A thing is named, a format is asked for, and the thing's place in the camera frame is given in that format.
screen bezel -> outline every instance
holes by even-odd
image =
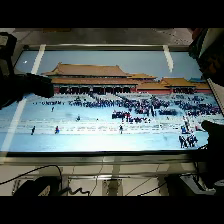
[[[41,45],[23,45],[14,53],[14,66],[24,51],[39,51]],[[45,51],[163,51],[163,45],[106,45],[106,44],[60,44],[46,45]],[[188,52],[188,46],[169,46],[170,52]],[[119,162],[132,163],[167,163],[189,162],[197,150],[162,150],[162,151],[125,151],[125,152],[8,152],[5,158],[7,164],[63,164],[76,163],[98,164],[102,157],[108,164],[114,164],[114,158]]]

photograph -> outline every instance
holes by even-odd
[[[24,51],[15,70],[31,72],[38,51]],[[54,96],[24,96],[0,110],[0,147],[10,152],[196,150],[207,144],[204,120],[224,124],[221,109],[187,52],[45,51],[37,75]],[[17,122],[16,130],[12,122]]]

snow-covered ground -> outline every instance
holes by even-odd
[[[161,97],[163,100],[172,100],[176,96]],[[60,100],[64,102],[64,105],[42,105],[42,102],[46,100]],[[49,100],[34,95],[29,96],[13,137],[10,151],[181,150],[178,137],[181,134],[180,126],[184,125],[185,112],[174,104],[171,104],[169,108],[176,109],[178,116],[157,115],[153,118],[150,114],[148,117],[151,119],[150,123],[129,124],[124,122],[122,124],[121,119],[112,119],[111,115],[114,110],[127,111],[126,108],[118,106],[107,108],[70,106],[69,100],[74,100],[74,96],[56,95]],[[209,95],[207,101],[216,103]],[[16,107],[17,103],[14,103],[0,111],[0,147],[6,133],[12,131],[9,126]],[[81,117],[80,121],[76,121],[78,115]],[[146,115],[135,114],[134,111],[131,112],[131,115],[132,117],[146,117]],[[216,123],[223,123],[224,121],[222,115],[189,118],[190,129],[198,139],[196,147],[191,149],[196,149],[207,143],[208,134],[195,131],[195,125],[200,126],[198,122],[204,119]],[[122,135],[119,134],[121,124],[124,128]],[[33,126],[36,129],[34,135],[31,135]],[[54,134],[56,126],[60,129],[60,133],[57,135]]]

sky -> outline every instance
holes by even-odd
[[[38,51],[24,51],[16,69],[31,72]],[[200,78],[201,72],[195,59],[188,52],[171,52],[174,62],[169,71],[163,51],[45,51],[37,74],[52,71],[58,64],[118,65],[127,73],[176,78]]]

orange roof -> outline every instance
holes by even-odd
[[[42,75],[91,75],[91,76],[130,76],[123,72],[118,65],[101,66],[101,65],[78,65],[58,63],[56,68],[51,72],[42,73]]]
[[[185,78],[162,78],[160,84],[164,86],[195,86]]]
[[[129,74],[131,77],[128,77],[130,79],[155,79],[156,76],[152,75],[146,75],[146,74]]]
[[[54,84],[99,84],[99,85],[137,85],[138,82],[131,80],[131,79],[124,79],[124,78],[53,78],[52,83]]]
[[[207,83],[195,83],[197,89],[211,89]]]
[[[137,89],[168,89],[160,83],[143,83],[137,86]]]

